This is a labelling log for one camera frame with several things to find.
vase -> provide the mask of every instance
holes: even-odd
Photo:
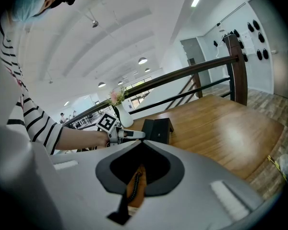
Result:
[[[133,118],[131,115],[124,109],[122,104],[119,104],[116,106],[120,113],[120,123],[123,125],[125,128],[130,127],[133,125]]]

cable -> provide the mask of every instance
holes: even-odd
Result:
[[[133,190],[132,190],[132,193],[131,195],[129,196],[129,198],[127,199],[127,202],[130,203],[131,201],[134,200],[135,196],[136,196],[136,193],[137,193],[137,190],[138,190],[138,185],[139,185],[139,182],[140,182],[140,177],[142,176],[142,173],[138,172],[135,177],[134,177],[134,186],[133,186]]]
[[[221,38],[221,40],[220,40],[220,42],[217,44],[217,54],[216,54],[216,58],[219,58],[218,57],[218,55],[219,55],[219,46],[220,46],[220,43],[222,42],[222,40],[223,40],[223,38],[225,38],[223,35],[222,35],[222,38]],[[228,42],[229,42],[229,49],[230,49],[230,55],[229,56],[231,56],[231,47],[230,47],[230,40],[228,40]]]

person's arm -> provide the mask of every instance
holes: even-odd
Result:
[[[104,131],[85,131],[63,128],[57,150],[75,150],[88,147],[106,147],[109,141],[108,134]]]

striped shirt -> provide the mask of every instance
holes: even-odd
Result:
[[[48,154],[53,154],[63,127],[55,123],[31,100],[12,42],[6,35],[5,24],[6,21],[2,17],[0,20],[0,59],[2,65],[0,67],[5,67],[9,71],[15,80],[15,87],[22,90],[22,95],[19,96],[10,114],[7,127],[23,134],[32,142],[43,144]]]

flower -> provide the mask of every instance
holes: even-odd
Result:
[[[117,106],[120,105],[125,100],[125,95],[127,93],[125,92],[125,88],[121,87],[120,92],[115,92],[112,90],[110,92],[110,99],[107,100],[107,103],[109,105]]]
[[[117,103],[117,93],[114,92],[114,90],[111,91],[110,98],[111,98],[112,103],[115,105]]]

